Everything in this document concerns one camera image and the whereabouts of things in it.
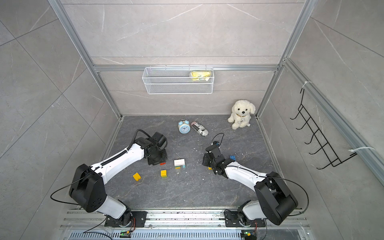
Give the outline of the cream long lego brick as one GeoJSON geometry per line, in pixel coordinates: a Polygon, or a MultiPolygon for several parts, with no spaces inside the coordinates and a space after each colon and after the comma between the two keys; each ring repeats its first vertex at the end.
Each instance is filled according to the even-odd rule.
{"type": "Polygon", "coordinates": [[[184,165],[185,165],[185,159],[174,160],[175,167],[184,166],[184,165]]]}

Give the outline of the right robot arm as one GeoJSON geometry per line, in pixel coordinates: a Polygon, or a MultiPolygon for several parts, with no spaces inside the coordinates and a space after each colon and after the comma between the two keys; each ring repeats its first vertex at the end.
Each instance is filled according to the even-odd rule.
{"type": "Polygon", "coordinates": [[[257,195],[256,201],[247,201],[236,211],[224,210],[227,227],[251,227],[258,224],[258,220],[269,220],[279,226],[287,217],[295,217],[305,213],[310,199],[306,191],[307,205],[301,212],[293,214],[298,208],[298,200],[289,189],[286,182],[301,187],[294,181],[282,178],[276,172],[269,174],[257,172],[240,165],[233,159],[226,159],[214,142],[206,148],[203,165],[213,170],[215,175],[237,181],[253,190],[257,195]]]}

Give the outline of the yellow lego brick near left arm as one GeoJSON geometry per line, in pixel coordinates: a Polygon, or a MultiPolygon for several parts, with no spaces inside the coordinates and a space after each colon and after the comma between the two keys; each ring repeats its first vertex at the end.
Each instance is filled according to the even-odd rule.
{"type": "Polygon", "coordinates": [[[140,176],[139,173],[135,173],[135,174],[133,175],[133,178],[138,182],[138,181],[141,179],[141,176],[140,176]]]}

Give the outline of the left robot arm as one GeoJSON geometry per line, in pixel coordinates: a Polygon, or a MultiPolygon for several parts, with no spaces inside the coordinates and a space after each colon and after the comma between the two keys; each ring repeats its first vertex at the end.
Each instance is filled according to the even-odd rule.
{"type": "Polygon", "coordinates": [[[69,196],[74,200],[72,205],[80,206],[88,213],[101,213],[121,227],[129,226],[134,222],[131,208],[108,196],[105,185],[137,161],[147,160],[150,166],[165,163],[167,145],[168,140],[163,134],[156,132],[150,136],[138,129],[130,144],[120,152],[91,166],[78,166],[69,184],[69,196]]]}

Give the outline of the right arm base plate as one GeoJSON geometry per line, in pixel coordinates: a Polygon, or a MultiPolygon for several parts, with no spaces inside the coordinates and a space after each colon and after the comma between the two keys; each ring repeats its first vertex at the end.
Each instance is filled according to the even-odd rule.
{"type": "Polygon", "coordinates": [[[239,214],[237,211],[224,210],[223,214],[227,228],[263,228],[267,226],[265,219],[247,220],[245,215],[239,214]]]}

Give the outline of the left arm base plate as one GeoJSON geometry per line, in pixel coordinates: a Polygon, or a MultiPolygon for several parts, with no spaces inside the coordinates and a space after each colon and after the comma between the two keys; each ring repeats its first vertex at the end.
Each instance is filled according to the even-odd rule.
{"type": "Polygon", "coordinates": [[[145,226],[147,214],[148,212],[146,211],[133,211],[123,215],[119,219],[107,216],[104,226],[113,228],[143,228],[145,226]]]}

